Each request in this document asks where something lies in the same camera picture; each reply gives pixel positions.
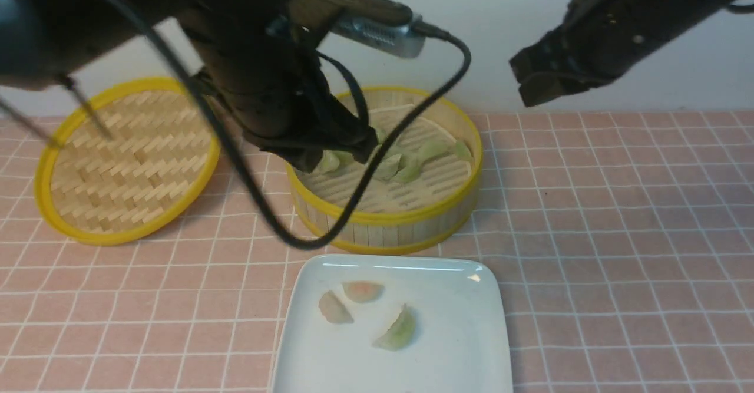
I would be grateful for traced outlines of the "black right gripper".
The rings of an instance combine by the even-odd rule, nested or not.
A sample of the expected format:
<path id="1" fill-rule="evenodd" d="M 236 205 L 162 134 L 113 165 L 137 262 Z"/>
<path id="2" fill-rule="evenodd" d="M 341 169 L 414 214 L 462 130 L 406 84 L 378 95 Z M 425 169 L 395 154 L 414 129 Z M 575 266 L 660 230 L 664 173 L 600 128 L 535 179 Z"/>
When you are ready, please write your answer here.
<path id="1" fill-rule="evenodd" d="M 579 61 L 560 26 L 517 52 L 510 58 L 509 65 L 518 83 L 521 101 L 527 108 L 613 82 L 613 77 L 593 71 Z"/>

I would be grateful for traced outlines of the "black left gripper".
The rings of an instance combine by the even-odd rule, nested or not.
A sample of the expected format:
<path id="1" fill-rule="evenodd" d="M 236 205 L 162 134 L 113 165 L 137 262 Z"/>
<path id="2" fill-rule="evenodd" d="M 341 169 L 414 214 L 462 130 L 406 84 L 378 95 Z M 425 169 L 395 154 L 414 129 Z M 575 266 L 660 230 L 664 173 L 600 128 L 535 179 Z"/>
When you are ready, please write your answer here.
<path id="1" fill-rule="evenodd" d="M 341 62 L 326 57 L 346 81 L 355 104 L 349 111 L 329 91 L 321 70 L 302 81 L 302 89 L 294 97 L 297 108 L 293 122 L 283 134 L 260 136 L 245 130 L 243 139 L 266 151 L 282 157 L 294 168 L 311 173 L 323 159 L 324 151 L 344 151 L 356 162 L 364 164 L 379 144 L 375 129 L 369 124 L 369 109 L 360 84 Z"/>

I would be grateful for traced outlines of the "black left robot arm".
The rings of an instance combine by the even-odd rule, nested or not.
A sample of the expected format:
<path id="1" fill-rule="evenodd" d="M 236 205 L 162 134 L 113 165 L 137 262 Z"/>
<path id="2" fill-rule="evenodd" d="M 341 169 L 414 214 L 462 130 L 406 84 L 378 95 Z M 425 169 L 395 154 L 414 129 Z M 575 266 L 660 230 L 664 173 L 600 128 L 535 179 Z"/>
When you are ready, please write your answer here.
<path id="1" fill-rule="evenodd" d="M 364 162 L 377 146 L 375 131 L 331 94 L 319 53 L 267 33 L 290 19 L 290 0 L 125 1 L 150 26 L 177 20 L 249 143 L 305 172 L 322 150 Z M 2 86 L 44 90 L 140 34 L 105 0 L 2 0 Z"/>

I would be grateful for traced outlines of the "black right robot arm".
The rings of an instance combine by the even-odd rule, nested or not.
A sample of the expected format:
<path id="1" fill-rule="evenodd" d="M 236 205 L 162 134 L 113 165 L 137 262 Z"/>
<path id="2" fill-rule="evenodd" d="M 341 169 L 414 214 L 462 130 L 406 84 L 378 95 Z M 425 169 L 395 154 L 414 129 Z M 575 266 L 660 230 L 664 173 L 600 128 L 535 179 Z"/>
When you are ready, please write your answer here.
<path id="1" fill-rule="evenodd" d="M 609 86 L 737 0 L 571 0 L 562 22 L 510 60 L 526 107 Z"/>

